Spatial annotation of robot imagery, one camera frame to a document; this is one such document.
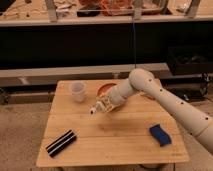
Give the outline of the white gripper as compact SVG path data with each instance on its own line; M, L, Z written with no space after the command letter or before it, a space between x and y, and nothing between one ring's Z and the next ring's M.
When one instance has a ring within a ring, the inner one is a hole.
M94 109L94 113L107 113L112 111L115 106L112 104L112 102L110 101L110 98L108 96L105 95L101 95L101 96L97 96L97 101L100 101L103 103L104 109L102 108L95 108Z

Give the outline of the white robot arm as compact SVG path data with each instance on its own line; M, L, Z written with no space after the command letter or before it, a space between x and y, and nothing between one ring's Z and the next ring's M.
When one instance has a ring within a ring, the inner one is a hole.
M154 75L147 70L133 69L127 79L101 94L94 107L103 113L111 112L140 91L152 96L213 155L213 117L164 89L155 81Z

